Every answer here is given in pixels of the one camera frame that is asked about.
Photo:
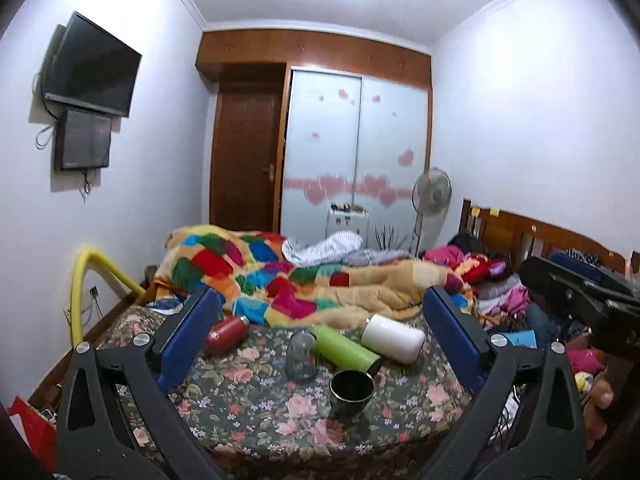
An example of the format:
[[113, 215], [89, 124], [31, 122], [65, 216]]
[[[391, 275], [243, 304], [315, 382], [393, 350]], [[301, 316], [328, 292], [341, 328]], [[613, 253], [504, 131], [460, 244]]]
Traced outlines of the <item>person's hand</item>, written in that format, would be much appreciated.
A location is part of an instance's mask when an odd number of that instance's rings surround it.
[[582, 410], [584, 420], [586, 449], [591, 450], [593, 445], [598, 443], [608, 430], [603, 414], [612, 404], [614, 392], [612, 386], [606, 379], [608, 369], [602, 372], [593, 381], [588, 394], [587, 403]]

